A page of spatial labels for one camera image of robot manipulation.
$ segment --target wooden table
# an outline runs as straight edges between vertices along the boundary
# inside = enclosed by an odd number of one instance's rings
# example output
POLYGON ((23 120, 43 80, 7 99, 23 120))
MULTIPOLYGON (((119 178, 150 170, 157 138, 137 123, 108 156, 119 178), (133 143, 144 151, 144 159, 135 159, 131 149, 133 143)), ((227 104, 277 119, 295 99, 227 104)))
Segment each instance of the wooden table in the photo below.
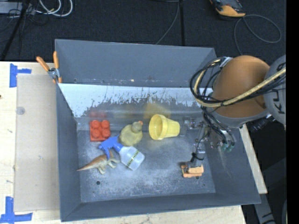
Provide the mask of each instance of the wooden table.
MULTIPOLYGON (((16 103, 17 87, 9 87, 10 63, 17 65, 19 69, 29 68, 31 75, 45 75, 46 72, 38 63, 25 62, 0 62, 0 214, 5 212, 5 197, 14 197, 14 168, 15 168, 15 144, 16 144, 16 103)), ((267 193, 263 176, 250 141, 246 126, 240 129, 243 143, 249 158, 249 163, 253 171, 257 189, 260 194, 267 193)), ((60 223, 59 210, 29 210, 25 212, 16 212, 16 214, 25 214, 33 212, 32 223, 60 223)), ((109 223, 109 224, 244 224, 245 219, 241 206, 208 208, 199 210, 185 210, 176 212, 167 212, 159 214, 147 214, 128 217, 114 217, 97 220, 76 221, 74 223, 109 223)))

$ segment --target black floor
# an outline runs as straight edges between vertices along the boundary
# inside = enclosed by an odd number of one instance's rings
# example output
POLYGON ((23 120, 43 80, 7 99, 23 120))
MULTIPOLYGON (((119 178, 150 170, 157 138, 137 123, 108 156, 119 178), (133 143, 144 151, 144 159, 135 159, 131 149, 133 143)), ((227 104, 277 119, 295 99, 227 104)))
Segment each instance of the black floor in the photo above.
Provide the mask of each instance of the black floor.
MULTIPOLYGON (((47 7, 57 6, 56 0, 43 1, 47 7)), ((56 38, 213 47, 217 56, 251 55, 269 65, 286 54, 286 0, 239 0, 246 11, 246 23, 220 19, 209 0, 72 1, 73 12, 66 17, 26 15, 7 52, 17 18, 0 14, 3 60, 35 61, 36 56, 41 56, 52 62, 56 38)), ((36 7, 38 0, 31 3, 36 7)), ((64 0, 64 10, 69 7, 64 0)), ((280 123, 268 123, 262 130, 250 132, 250 136, 262 171, 286 157, 285 130, 280 123)), ((286 199, 286 180, 270 188, 267 197, 279 224, 286 199)), ((258 223, 253 206, 243 206, 243 212, 247 224, 258 223)))

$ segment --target white cable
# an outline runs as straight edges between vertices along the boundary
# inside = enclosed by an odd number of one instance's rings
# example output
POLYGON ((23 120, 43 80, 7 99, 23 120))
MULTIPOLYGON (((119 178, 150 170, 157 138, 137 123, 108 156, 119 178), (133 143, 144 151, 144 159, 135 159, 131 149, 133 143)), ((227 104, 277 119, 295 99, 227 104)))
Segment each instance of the white cable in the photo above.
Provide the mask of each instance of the white cable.
POLYGON ((69 14, 71 14, 71 12, 73 11, 73 2, 72 2, 72 0, 69 0, 69 1, 70 1, 71 8, 66 14, 62 14, 62 15, 52 14, 52 15, 57 16, 57 17, 65 17, 65 16, 68 16, 69 14))
POLYGON ((49 9, 43 4, 42 0, 38 0, 38 1, 39 1, 39 3, 42 5, 42 7, 47 11, 46 13, 41 12, 41 11, 36 11, 36 12, 38 12, 38 13, 42 13, 42 14, 50 14, 50 15, 57 16, 57 17, 66 17, 66 16, 68 16, 69 14, 71 14, 71 12, 73 11, 73 2, 72 2, 72 0, 69 0, 69 1, 70 1, 70 5, 71 5, 71 8, 70 8, 70 10, 69 10, 67 13, 65 13, 65 14, 57 14, 58 11, 61 9, 61 0, 58 0, 58 2, 59 2, 59 7, 58 7, 58 9, 56 9, 55 11, 51 11, 51 10, 49 10, 49 9))
POLYGON ((61 8, 61 0, 58 0, 59 2, 59 6, 58 6, 58 9, 56 9, 55 11, 52 11, 52 10, 49 10, 42 2, 42 0, 38 0, 39 3, 42 5, 42 7, 47 11, 46 13, 42 12, 42 11, 38 11, 36 10, 37 13, 42 13, 42 14, 54 14, 56 12, 58 12, 61 8))

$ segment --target cable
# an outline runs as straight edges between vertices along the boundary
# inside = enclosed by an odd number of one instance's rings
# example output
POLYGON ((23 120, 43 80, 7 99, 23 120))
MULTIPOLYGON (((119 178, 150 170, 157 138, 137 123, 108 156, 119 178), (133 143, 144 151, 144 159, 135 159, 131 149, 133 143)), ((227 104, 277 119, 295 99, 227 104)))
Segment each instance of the cable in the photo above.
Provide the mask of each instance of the cable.
POLYGON ((170 29, 172 28, 174 22, 176 21, 177 17, 178 17, 178 13, 179 13, 179 3, 178 3, 178 8, 177 8, 177 12, 176 12, 176 15, 170 25, 170 27, 168 28, 168 30, 164 33, 164 35, 159 39, 159 41, 156 42, 156 45, 158 45, 162 40, 163 38, 167 35, 167 33, 170 31, 170 29))
POLYGON ((268 19, 268 18, 266 18, 266 17, 264 17, 264 16, 260 16, 260 15, 256 15, 256 14, 245 15, 245 16, 243 16, 242 18, 240 18, 240 19, 236 22, 236 24, 235 24, 235 28, 234 28, 234 40, 235 40, 235 44, 236 44, 236 47, 237 47, 237 49, 238 49, 238 51, 239 51, 239 53, 240 53, 241 55, 243 55, 243 53, 240 51, 240 48, 239 48, 239 45, 238 45, 238 43, 237 43, 237 39, 236 39, 236 29, 237 29, 237 25, 239 24, 240 21, 244 21, 244 22, 245 22, 245 25, 247 26, 247 28, 249 29, 249 31, 250 31, 255 37, 257 37, 258 39, 262 40, 263 42, 266 42, 266 43, 277 43, 277 42, 279 42, 279 41, 281 40, 281 37, 282 37, 282 35, 281 35, 281 31, 280 31, 279 27, 278 27, 273 21, 271 21, 270 19, 268 19), (271 22, 271 23, 278 29, 278 31, 279 31, 279 38, 278 38, 276 41, 268 41, 268 40, 265 40, 265 39, 259 37, 259 36, 258 36, 258 35, 257 35, 251 28, 250 28, 250 26, 248 25, 248 23, 247 23, 246 20, 245 20, 245 17, 253 17, 253 16, 255 16, 255 17, 261 17, 261 18, 264 18, 264 19, 268 20, 269 22, 271 22))
POLYGON ((36 10, 36 12, 37 13, 42 13, 42 14, 45 14, 45 15, 53 15, 53 16, 57 16, 57 17, 66 17, 69 14, 71 14, 72 11, 73 11, 73 2, 72 2, 72 0, 68 0, 68 1, 70 2, 71 7, 70 7, 70 10, 67 13, 65 13, 65 14, 57 14, 59 12, 59 10, 61 9, 61 6, 62 6, 61 0, 58 0, 59 5, 58 5, 58 8, 56 10, 54 10, 53 8, 51 10, 49 10, 44 5, 44 3, 42 2, 42 0, 38 0, 39 4, 41 4, 41 6, 43 7, 44 10, 46 10, 46 12, 42 12, 42 11, 39 11, 39 10, 36 10))
POLYGON ((174 25, 174 22, 176 21, 176 19, 178 18, 178 13, 179 13, 179 0, 155 0, 155 1, 161 1, 161 2, 177 2, 178 3, 178 7, 177 7, 177 12, 176 12, 176 15, 170 25, 170 27, 167 29, 167 31, 164 33, 164 35, 155 43, 155 45, 158 45, 162 40, 163 38, 168 34, 168 32, 170 31, 170 29, 173 27, 174 25))
POLYGON ((21 10, 20 17, 18 18, 17 24, 15 25, 14 30, 13 30, 13 32, 12 32, 12 34, 11 34, 11 36, 10 36, 10 38, 9 38, 6 46, 5 46, 5 48, 4 48, 4 50, 1 53, 1 59, 0 59, 1 61, 4 61, 4 59, 5 59, 6 55, 7 55, 7 52, 9 50, 9 48, 10 48, 10 45, 11 45, 13 39, 14 39, 15 34, 16 34, 18 28, 19 28, 19 25, 20 25, 20 23, 21 23, 24 15, 26 14, 26 11, 28 9, 30 1, 31 0, 24 0, 23 3, 22 3, 22 10, 21 10))
POLYGON ((236 102, 240 102, 240 101, 252 98, 252 96, 250 96, 251 94, 253 94, 255 96, 261 95, 263 92, 267 92, 267 91, 273 89, 274 87, 276 87, 278 85, 281 85, 281 82, 285 79, 286 67, 284 67, 283 69, 281 69, 277 73, 273 74, 272 76, 270 76, 266 80, 262 81, 260 84, 258 84, 255 87, 251 88, 247 92, 244 92, 243 94, 241 94, 241 95, 239 95, 235 98, 226 99, 226 100, 223 100, 223 101, 220 101, 220 102, 207 100, 208 97, 205 94, 203 96, 201 96, 199 94, 199 84, 200 84, 200 82, 202 80, 202 77, 204 76, 206 70, 213 67, 216 64, 219 64, 221 61, 223 61, 223 57, 218 58, 218 59, 216 59, 215 61, 213 61, 211 63, 208 63, 208 65, 206 65, 203 69, 197 71, 190 80, 191 92, 194 95, 195 100, 202 106, 205 106, 205 107, 221 107, 221 106, 226 106, 226 105, 232 105, 232 104, 235 104, 236 102), (199 76, 196 79, 195 85, 193 87, 192 86, 193 80, 195 79, 195 77, 198 74, 199 74, 199 76))
POLYGON ((54 10, 54 11, 53 11, 53 8, 52 8, 51 10, 49 10, 49 9, 43 4, 42 0, 38 0, 38 1, 39 1, 39 3, 42 5, 42 7, 43 7, 47 12, 44 13, 44 12, 42 12, 42 11, 38 11, 38 10, 36 10, 37 13, 42 13, 42 14, 47 14, 47 15, 49 15, 49 14, 54 14, 54 13, 58 12, 58 11, 60 10, 60 8, 61 8, 61 0, 58 0, 58 3, 59 3, 58 9, 56 9, 56 10, 54 10))

